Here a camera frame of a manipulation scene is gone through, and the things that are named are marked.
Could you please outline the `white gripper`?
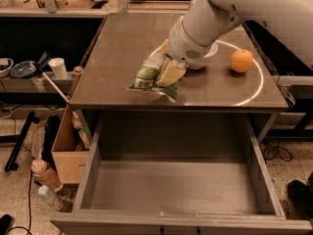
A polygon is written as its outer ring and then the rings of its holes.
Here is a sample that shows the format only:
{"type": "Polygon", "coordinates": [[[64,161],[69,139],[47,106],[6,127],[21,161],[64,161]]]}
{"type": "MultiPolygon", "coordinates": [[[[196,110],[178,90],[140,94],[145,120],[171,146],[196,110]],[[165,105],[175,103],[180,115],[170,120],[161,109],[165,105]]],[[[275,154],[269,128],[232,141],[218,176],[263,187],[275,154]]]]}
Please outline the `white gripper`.
{"type": "Polygon", "coordinates": [[[156,80],[156,85],[167,87],[177,82],[189,67],[203,67],[204,56],[211,50],[211,43],[202,45],[186,32],[181,16],[168,35],[168,55],[171,60],[156,80]]]}

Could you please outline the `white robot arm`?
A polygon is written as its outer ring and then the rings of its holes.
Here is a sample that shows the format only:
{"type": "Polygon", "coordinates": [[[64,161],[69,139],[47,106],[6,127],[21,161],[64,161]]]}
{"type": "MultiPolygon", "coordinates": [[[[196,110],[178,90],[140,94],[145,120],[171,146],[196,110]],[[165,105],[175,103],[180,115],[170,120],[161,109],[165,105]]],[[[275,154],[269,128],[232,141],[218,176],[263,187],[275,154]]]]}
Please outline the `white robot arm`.
{"type": "Polygon", "coordinates": [[[313,67],[313,0],[194,0],[169,31],[167,54],[198,70],[213,43],[246,21],[313,67]]]}

